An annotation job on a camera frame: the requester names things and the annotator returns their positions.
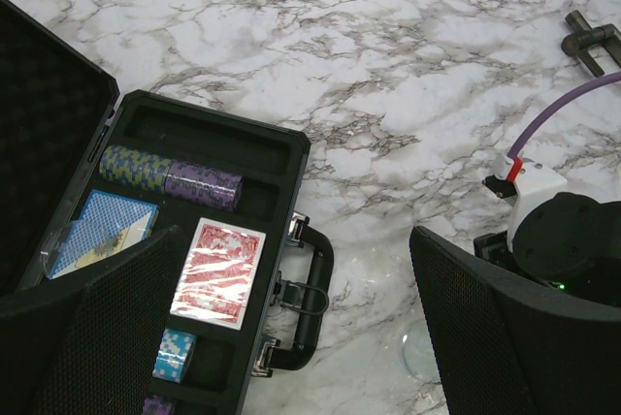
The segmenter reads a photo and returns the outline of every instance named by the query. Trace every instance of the clear plastic cup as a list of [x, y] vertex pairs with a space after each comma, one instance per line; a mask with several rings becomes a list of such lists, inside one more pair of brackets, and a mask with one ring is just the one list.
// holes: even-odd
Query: clear plastic cup
[[409, 374], [425, 383], [440, 383], [434, 347], [425, 320], [414, 321], [408, 326], [401, 336], [399, 351]]

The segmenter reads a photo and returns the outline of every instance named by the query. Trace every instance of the poker chip stack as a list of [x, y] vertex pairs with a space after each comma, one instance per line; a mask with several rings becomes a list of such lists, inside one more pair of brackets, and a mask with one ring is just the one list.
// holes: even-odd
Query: poker chip stack
[[149, 396], [145, 399], [143, 415], [173, 415], [175, 413], [175, 402], [159, 396]]
[[99, 173], [110, 182], [226, 211], [235, 209], [242, 193], [243, 179], [239, 175], [123, 145], [106, 148]]
[[153, 376], [180, 383], [194, 350], [195, 335], [166, 328], [159, 345]]

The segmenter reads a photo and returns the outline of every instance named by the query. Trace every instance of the black mesh panel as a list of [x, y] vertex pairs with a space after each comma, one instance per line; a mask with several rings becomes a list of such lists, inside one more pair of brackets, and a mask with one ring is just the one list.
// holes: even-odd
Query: black mesh panel
[[84, 290], [32, 413], [142, 413], [185, 241], [174, 228], [160, 231], [143, 245], [147, 248], [127, 250], [129, 258], [122, 266]]
[[537, 413], [493, 291], [417, 229], [410, 249], [451, 414]]

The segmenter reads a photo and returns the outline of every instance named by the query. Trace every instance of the metal hinge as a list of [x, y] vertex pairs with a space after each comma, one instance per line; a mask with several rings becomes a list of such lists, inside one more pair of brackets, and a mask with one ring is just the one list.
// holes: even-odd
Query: metal hinge
[[301, 241], [302, 231], [304, 231], [304, 227], [308, 225], [310, 221], [311, 219], [305, 214], [293, 211], [287, 231], [287, 245], [291, 247], [304, 247]]
[[272, 377], [272, 373], [274, 371], [267, 367], [267, 363], [270, 361], [270, 354], [272, 353], [272, 349], [275, 347], [280, 347], [280, 339], [276, 339], [270, 335], [261, 335], [261, 346], [259, 348], [259, 355], [254, 361], [254, 366], [252, 367], [252, 376], [256, 376], [258, 378]]

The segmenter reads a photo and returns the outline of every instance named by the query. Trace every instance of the red playing card deck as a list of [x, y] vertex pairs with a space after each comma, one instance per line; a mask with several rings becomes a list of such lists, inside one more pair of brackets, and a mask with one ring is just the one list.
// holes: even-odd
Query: red playing card deck
[[265, 234], [201, 218], [171, 313], [239, 330]]

